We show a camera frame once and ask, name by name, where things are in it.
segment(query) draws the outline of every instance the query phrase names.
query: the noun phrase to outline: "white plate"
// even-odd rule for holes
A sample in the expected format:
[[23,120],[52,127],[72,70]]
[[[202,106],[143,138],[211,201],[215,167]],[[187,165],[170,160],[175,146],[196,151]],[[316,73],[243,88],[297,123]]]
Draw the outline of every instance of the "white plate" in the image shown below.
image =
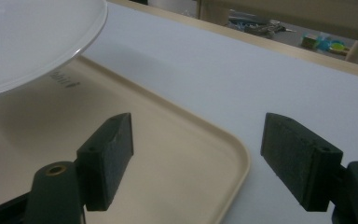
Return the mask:
[[0,0],[0,92],[69,62],[106,17],[104,0]]

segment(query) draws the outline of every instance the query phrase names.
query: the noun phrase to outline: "white tabletop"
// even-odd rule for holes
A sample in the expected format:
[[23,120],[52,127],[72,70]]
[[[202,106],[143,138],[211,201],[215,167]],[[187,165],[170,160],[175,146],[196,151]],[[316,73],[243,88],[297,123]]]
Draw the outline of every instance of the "white tabletop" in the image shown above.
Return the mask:
[[344,151],[343,165],[358,161],[358,76],[133,8],[109,10],[83,55],[233,133],[251,151],[251,172],[224,223],[331,223],[333,206],[305,212],[260,156],[264,118],[291,117]]

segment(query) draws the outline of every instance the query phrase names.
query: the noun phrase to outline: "beige tray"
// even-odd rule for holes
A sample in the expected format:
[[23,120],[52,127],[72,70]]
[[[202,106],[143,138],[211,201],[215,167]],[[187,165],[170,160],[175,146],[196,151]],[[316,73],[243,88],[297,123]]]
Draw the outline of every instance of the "beige tray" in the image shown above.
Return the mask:
[[73,161],[123,112],[135,154],[109,210],[88,212],[88,223],[221,221],[249,171],[241,142],[84,58],[0,96],[0,203],[28,191],[40,167]]

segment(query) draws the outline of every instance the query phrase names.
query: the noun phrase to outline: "table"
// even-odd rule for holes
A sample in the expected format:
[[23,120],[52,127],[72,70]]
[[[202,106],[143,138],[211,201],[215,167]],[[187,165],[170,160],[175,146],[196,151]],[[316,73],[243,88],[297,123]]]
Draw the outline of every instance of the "table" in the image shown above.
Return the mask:
[[307,213],[260,156],[266,112],[358,161],[358,65],[126,1],[84,56],[237,135],[251,172],[224,223],[331,223]]

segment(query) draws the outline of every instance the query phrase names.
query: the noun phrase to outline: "tray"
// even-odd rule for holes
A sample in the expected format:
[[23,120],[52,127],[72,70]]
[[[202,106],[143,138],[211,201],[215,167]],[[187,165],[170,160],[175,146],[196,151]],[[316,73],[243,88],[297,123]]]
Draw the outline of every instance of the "tray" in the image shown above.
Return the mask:
[[248,174],[231,134],[85,58],[0,95],[0,203],[34,172],[73,161],[109,117],[131,112],[134,156],[107,212],[88,223],[218,223]]

